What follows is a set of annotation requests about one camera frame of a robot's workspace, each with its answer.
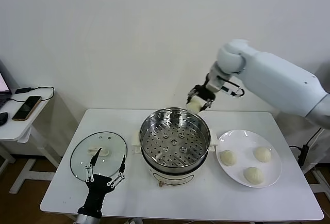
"smartphone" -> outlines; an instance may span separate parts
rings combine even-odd
[[[40,103],[41,96],[29,96],[21,108],[13,116],[14,121],[25,121]]]

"white table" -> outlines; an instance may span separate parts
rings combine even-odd
[[[217,136],[232,129],[247,129],[266,138],[277,150],[283,171],[276,184],[249,188],[229,178],[214,152],[201,173],[188,184],[158,187],[141,154],[133,154],[131,137],[152,110],[89,109],[41,202],[45,212],[76,214],[88,193],[84,182],[70,171],[70,156],[77,144],[100,131],[120,134],[127,143],[126,179],[106,195],[103,216],[216,221],[320,220],[320,209],[307,181],[270,113],[217,112],[201,114]]]
[[[27,93],[21,94],[13,94],[11,96],[12,99],[16,99],[19,101],[25,101],[29,96],[41,96],[42,99],[48,99],[52,96],[53,90],[50,88],[40,88]],[[46,106],[49,100],[42,101],[36,107],[36,109],[31,113],[29,118],[26,121],[13,121],[12,117],[18,111],[18,109],[22,106],[22,102],[16,102],[13,100],[9,100],[5,103],[5,105],[0,109],[0,113],[7,112],[8,113],[8,121],[0,126],[0,140],[1,141],[12,141],[19,143],[26,143],[31,135],[34,140],[33,144],[38,148],[38,150],[46,156],[46,158],[55,166],[58,167],[61,158],[55,152],[55,150],[50,146],[47,140],[33,127],[33,122],[42,111],[42,109]],[[0,156],[5,159],[5,162],[0,167],[0,174],[6,168],[8,163],[14,163],[15,159],[8,153],[8,151],[0,146]],[[12,188],[10,189],[10,193],[16,194],[20,187],[22,186],[25,179],[31,180],[51,180],[53,178],[54,173],[52,172],[34,172],[30,171],[34,163],[35,159],[29,159],[20,175],[16,179]]]

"wooden floor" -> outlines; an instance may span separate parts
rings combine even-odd
[[[24,167],[27,159],[19,158],[15,164],[9,164],[4,173],[0,175],[0,224],[69,224],[73,221],[64,215],[44,213],[39,209],[41,200],[50,184],[47,181],[26,180],[18,194],[9,193],[10,187]],[[318,168],[330,182],[330,171],[328,168]],[[46,159],[38,159],[34,165],[34,171],[55,172],[55,167]],[[312,173],[306,175],[309,183],[317,183]],[[324,211],[330,213],[330,202],[325,194],[316,194],[316,198]],[[125,218],[103,218],[101,223],[123,224]],[[171,220],[143,220],[144,224],[182,224],[188,221]],[[194,224],[210,224],[206,221],[196,221]],[[329,224],[330,218],[324,214],[322,221],[304,222],[309,224]]]

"power cord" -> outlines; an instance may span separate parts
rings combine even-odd
[[[317,139],[319,138],[319,136],[322,134],[322,132],[324,131],[324,129],[322,129],[321,127],[312,135],[312,137],[310,137],[310,139],[308,140],[308,142],[306,144],[303,145],[303,147],[298,147],[298,146],[289,146],[291,148],[297,148],[300,151],[300,154],[298,156],[298,165],[300,167],[303,167],[303,165],[305,164],[306,161],[306,157],[309,151],[309,148],[311,148],[315,142],[317,141]],[[315,140],[312,142],[312,144],[310,146],[308,146],[308,144],[313,140],[313,138],[318,134],[318,136],[315,138]]]
[[[47,98],[47,99],[42,99],[40,101],[46,101],[46,100],[49,100],[49,99],[52,99],[53,96],[54,96],[54,93],[55,93],[55,88],[53,86],[39,86],[37,88],[21,88],[21,89],[17,89],[15,94],[20,94],[20,93],[26,93],[26,92],[30,92],[30,91],[33,91],[33,90],[36,90],[36,89],[40,89],[40,88],[52,88],[53,92],[52,92],[52,95]],[[12,99],[12,98],[7,98],[7,100],[13,100],[15,102],[25,102],[25,100],[17,100],[17,99]]]
[[[227,82],[227,83],[229,83],[229,84],[231,84],[231,85],[237,87],[239,90],[241,90],[241,93],[240,93],[240,94],[237,94],[237,93],[234,92],[234,91],[232,91],[231,93],[229,93],[229,88],[228,88],[228,87],[225,87],[225,86],[221,87],[221,90],[223,90],[223,91],[226,92],[227,94],[231,95],[232,97],[240,98],[240,97],[242,97],[242,96],[245,95],[245,91],[244,91],[243,89],[241,89],[241,87],[240,87],[239,85],[235,84],[234,82],[231,82],[231,81],[229,81],[229,80],[227,80],[227,79],[225,79],[225,78],[222,78],[222,77],[220,77],[219,75],[217,76],[217,79],[221,79],[222,81],[225,81],[225,82]]]

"small white side table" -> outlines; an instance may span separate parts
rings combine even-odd
[[[40,88],[28,93],[13,94],[11,98],[24,101],[29,96],[41,96],[42,99],[48,99],[52,95],[52,89],[50,88]],[[11,118],[15,115],[17,110],[22,106],[23,103],[15,102],[13,100],[8,101],[1,109],[0,113],[8,113],[8,121],[3,126],[0,126],[0,140],[1,141],[12,141],[19,143],[28,142],[29,136],[31,135],[34,140],[32,143],[38,148],[38,150],[57,168],[61,157],[56,153],[56,151],[51,147],[47,140],[33,127],[33,122],[46,106],[49,100],[42,101],[33,111],[30,117],[26,121],[13,121]],[[9,152],[0,146],[0,156],[5,159],[5,162],[0,167],[0,174],[4,171],[8,163],[14,163],[15,159],[9,154]],[[14,182],[10,193],[16,194],[20,187],[22,186],[25,179],[30,180],[52,180],[53,172],[35,172],[30,171],[35,159],[29,159],[20,175]]]

